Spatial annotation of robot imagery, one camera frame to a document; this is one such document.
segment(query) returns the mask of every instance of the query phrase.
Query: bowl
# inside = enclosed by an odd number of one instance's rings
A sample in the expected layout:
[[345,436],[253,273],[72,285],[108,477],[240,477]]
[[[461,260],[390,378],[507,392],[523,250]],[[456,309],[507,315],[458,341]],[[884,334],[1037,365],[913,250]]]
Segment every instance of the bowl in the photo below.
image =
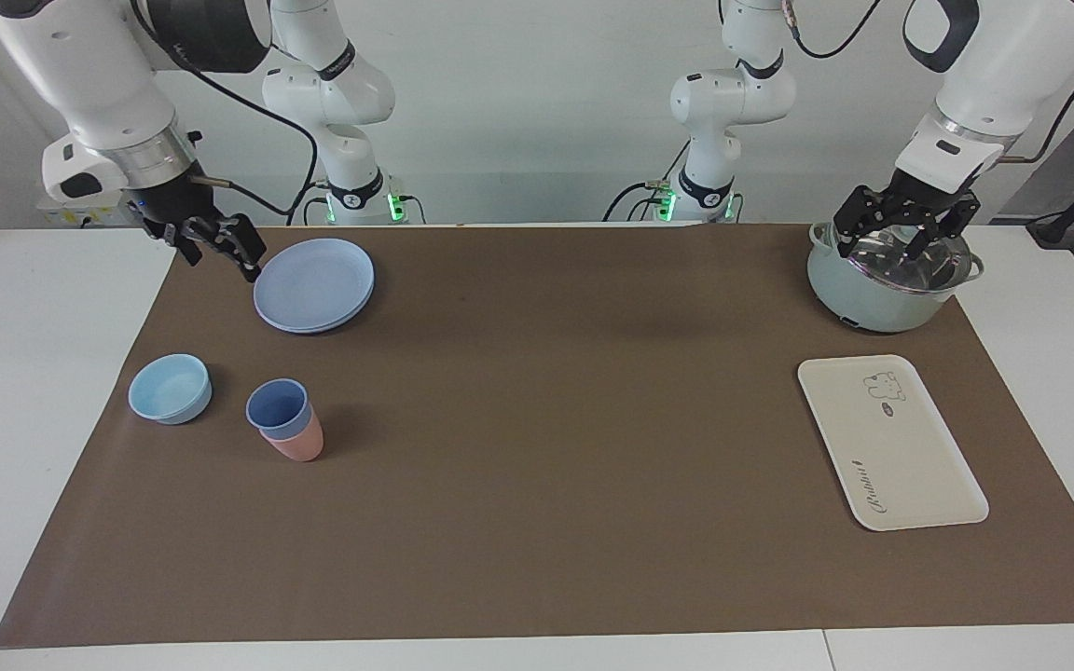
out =
[[127,392],[132,411],[160,424],[184,424],[202,414],[214,388],[200,358],[168,355],[144,366]]

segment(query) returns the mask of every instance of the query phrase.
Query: pot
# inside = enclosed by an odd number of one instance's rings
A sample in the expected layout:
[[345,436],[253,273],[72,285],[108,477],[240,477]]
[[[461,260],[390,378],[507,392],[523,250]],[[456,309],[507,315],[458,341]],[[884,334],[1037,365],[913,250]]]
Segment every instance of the pot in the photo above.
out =
[[847,258],[836,250],[834,223],[810,227],[807,275],[818,300],[848,326],[900,333],[928,322],[967,281],[985,275],[985,263],[962,237],[941,238],[917,259],[906,259],[914,236],[892,225],[861,238]]

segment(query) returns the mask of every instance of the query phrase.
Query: white cutting board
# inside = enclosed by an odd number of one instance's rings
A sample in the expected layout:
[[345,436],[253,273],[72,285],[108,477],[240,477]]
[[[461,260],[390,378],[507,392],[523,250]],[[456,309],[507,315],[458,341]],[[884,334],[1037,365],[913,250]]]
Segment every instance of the white cutting board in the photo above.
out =
[[902,356],[798,366],[852,514],[873,531],[972,524],[988,500],[943,415]]

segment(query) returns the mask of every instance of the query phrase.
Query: robotic arm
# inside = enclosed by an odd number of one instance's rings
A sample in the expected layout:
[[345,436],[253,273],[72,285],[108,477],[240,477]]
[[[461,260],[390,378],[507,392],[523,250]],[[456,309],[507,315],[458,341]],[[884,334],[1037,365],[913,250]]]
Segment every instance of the robotic arm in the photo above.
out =
[[683,76],[670,93],[674,119],[690,131],[686,165],[673,183],[674,220],[715,221],[724,213],[740,159],[731,127],[781,119],[797,96],[784,68],[789,35],[781,0],[727,0],[724,16],[737,67]]
[[972,184],[1074,75],[1074,0],[913,0],[904,38],[914,59],[945,74],[943,88],[889,187],[857,187],[837,213],[844,256],[895,224],[916,227],[911,258],[962,233],[979,209]]
[[354,128],[392,115],[392,83],[346,38],[334,0],[272,0],[272,24],[295,62],[267,73],[264,101],[315,137],[334,220],[392,223],[404,218],[371,141]]
[[57,202],[121,188],[149,235],[195,265],[198,244],[259,275],[265,247],[250,218],[222,216],[173,105],[155,86],[142,18],[162,43],[205,72],[250,72],[267,54],[265,0],[0,0],[0,40],[64,117],[67,136],[44,151]]

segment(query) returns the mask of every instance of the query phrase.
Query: stacked plates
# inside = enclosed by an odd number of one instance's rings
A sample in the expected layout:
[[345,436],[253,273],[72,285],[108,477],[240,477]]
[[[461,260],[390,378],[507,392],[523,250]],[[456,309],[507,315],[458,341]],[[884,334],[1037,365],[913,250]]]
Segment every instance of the stacked plates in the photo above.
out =
[[375,287],[375,267],[353,243],[319,237],[274,257],[256,280],[256,311],[287,333],[322,333],[359,315]]

